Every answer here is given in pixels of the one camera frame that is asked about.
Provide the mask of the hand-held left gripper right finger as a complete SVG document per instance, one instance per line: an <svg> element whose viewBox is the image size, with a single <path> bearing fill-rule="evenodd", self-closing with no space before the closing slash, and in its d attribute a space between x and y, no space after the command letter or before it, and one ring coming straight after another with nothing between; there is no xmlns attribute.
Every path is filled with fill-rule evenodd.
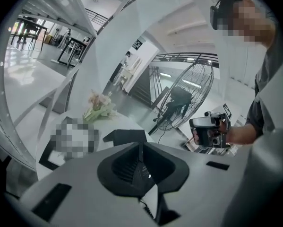
<svg viewBox="0 0 283 227"><path fill-rule="evenodd" d="M158 186L158 192L176 192L189 176L189 166L180 158L150 144L143 144L143 162Z"/></svg>

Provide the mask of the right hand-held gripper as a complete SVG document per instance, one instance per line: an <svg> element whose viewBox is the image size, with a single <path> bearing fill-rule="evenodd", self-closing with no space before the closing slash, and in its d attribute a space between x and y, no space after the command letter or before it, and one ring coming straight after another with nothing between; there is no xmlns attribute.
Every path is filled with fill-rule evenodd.
<svg viewBox="0 0 283 227"><path fill-rule="evenodd" d="M197 131L199 145L206 148L229 148L226 133L231 128L232 113L227 104L221 112L207 111L204 117L189 120L192 133Z"/></svg>

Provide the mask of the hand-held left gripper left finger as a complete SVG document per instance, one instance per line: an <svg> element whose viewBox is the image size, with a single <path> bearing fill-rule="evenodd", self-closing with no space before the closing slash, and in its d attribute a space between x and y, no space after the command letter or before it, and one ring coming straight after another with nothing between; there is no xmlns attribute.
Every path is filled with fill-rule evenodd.
<svg viewBox="0 0 283 227"><path fill-rule="evenodd" d="M139 144L132 143L101 161L97 168L100 183L114 195L140 195L140 187L133 184L138 154Z"/></svg>

